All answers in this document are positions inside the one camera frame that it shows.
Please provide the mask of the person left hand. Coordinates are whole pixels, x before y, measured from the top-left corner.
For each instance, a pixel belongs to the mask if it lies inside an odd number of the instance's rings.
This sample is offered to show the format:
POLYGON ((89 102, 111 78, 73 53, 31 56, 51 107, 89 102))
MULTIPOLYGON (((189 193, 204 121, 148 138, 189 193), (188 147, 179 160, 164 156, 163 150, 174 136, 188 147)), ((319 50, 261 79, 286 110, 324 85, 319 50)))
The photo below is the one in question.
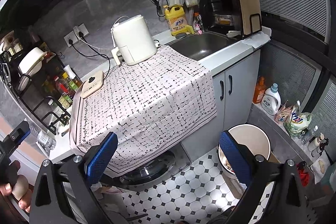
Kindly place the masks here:
POLYGON ((17 182, 14 184, 14 187, 12 187, 9 183, 1 184, 1 194, 3 196, 11 195, 13 190, 14 197, 18 201, 18 206, 26 213, 30 213, 32 191, 29 189, 29 184, 25 176, 20 174, 17 182))

